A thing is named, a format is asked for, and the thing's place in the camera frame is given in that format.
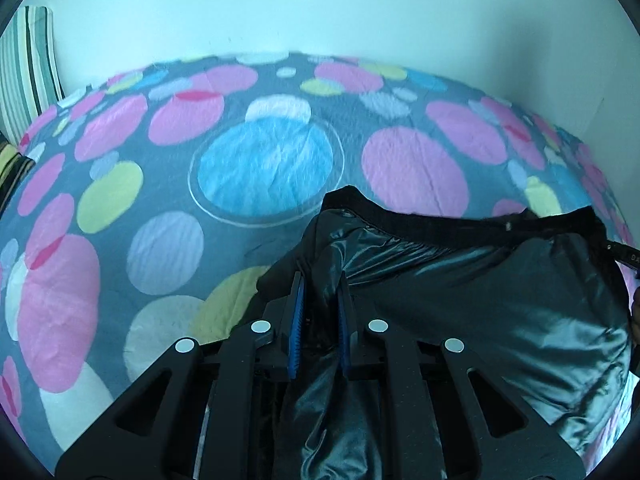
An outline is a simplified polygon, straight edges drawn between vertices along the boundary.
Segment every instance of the polka dot bed sheet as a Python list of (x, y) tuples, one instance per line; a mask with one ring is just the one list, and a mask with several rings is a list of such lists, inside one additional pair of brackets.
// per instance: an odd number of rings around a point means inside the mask
[[(338, 187), (434, 216), (593, 205), (610, 238), (633, 243), (563, 129), (349, 57), (154, 64), (52, 106), (20, 148), (37, 165), (0, 219), (0, 404), (49, 469), (174, 340), (226, 337)], [(634, 385), (588, 464), (628, 422)]]

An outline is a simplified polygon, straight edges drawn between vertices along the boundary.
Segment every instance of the green striped pillow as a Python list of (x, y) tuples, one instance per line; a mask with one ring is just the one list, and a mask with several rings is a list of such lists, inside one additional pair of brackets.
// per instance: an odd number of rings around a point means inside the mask
[(52, 12), (21, 7), (0, 38), (0, 132), (17, 146), (31, 122), (63, 97)]

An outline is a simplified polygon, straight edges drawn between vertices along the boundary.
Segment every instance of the yellow and black striped fabric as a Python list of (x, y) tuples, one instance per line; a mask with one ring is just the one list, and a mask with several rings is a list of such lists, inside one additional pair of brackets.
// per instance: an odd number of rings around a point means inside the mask
[(29, 173), (33, 162), (0, 136), (0, 216), (20, 181)]
[(62, 98), (52, 12), (21, 7), (0, 38), (0, 132), (17, 146), (33, 120)]

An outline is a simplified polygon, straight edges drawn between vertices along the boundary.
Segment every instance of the large blue circle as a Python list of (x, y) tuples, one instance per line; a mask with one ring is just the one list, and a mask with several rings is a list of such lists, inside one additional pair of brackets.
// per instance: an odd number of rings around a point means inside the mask
[(198, 186), (215, 207), (244, 217), (271, 216), (320, 192), (334, 154), (315, 124), (266, 117), (238, 124), (200, 157)]

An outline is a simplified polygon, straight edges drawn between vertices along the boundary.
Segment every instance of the black garment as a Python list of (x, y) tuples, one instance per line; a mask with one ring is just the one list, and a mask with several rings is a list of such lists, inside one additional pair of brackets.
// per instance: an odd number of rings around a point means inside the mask
[(628, 293), (605, 244), (591, 208), (475, 221), (391, 213), (353, 187), (329, 193), (302, 241), (258, 280), (243, 320), (286, 296), (302, 271), (302, 363), (264, 414), (261, 476), (382, 477), (376, 383), (338, 370), (342, 272), (383, 319), (434, 345), (464, 341), (584, 452), (620, 400), (631, 352)]

